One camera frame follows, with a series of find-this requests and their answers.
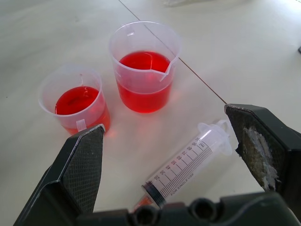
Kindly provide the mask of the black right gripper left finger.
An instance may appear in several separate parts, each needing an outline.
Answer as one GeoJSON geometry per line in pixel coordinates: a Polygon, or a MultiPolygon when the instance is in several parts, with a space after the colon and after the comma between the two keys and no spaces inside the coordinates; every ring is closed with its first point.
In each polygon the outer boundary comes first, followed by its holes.
{"type": "Polygon", "coordinates": [[[75,226],[92,213],[101,181],[104,126],[69,137],[13,226],[75,226]]]}

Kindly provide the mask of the large beaker with red liquid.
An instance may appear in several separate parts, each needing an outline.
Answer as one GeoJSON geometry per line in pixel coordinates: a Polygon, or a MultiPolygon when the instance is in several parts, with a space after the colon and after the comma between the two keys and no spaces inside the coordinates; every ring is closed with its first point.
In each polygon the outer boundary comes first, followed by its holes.
{"type": "Polygon", "coordinates": [[[139,113],[164,107],[180,52],[178,35],[166,25],[136,21],[116,30],[109,53],[124,105],[139,113]]]}

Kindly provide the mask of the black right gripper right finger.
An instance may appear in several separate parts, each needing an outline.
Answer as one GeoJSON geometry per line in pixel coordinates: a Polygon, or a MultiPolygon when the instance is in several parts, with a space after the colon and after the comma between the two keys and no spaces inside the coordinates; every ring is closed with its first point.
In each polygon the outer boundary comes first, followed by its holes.
{"type": "Polygon", "coordinates": [[[236,152],[258,184],[301,212],[301,133],[264,107],[227,104],[224,111],[238,140],[236,152]]]}

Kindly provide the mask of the clear plastic syringe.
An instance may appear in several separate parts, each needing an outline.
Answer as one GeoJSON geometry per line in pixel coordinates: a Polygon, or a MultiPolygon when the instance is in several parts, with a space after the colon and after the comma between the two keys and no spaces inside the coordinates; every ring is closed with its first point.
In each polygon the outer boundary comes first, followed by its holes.
{"type": "Polygon", "coordinates": [[[213,158],[232,154],[229,120],[215,124],[199,123],[199,133],[182,150],[174,154],[142,185],[145,195],[134,209],[144,205],[162,208],[177,195],[213,158]]]}

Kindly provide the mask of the small beaker with red liquid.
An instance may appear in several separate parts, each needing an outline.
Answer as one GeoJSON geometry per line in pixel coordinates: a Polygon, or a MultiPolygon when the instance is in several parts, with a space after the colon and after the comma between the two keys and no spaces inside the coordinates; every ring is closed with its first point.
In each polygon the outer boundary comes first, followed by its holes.
{"type": "Polygon", "coordinates": [[[42,82],[39,104],[72,135],[98,124],[103,124],[105,131],[110,128],[102,80],[94,69],[61,66],[42,82]]]}

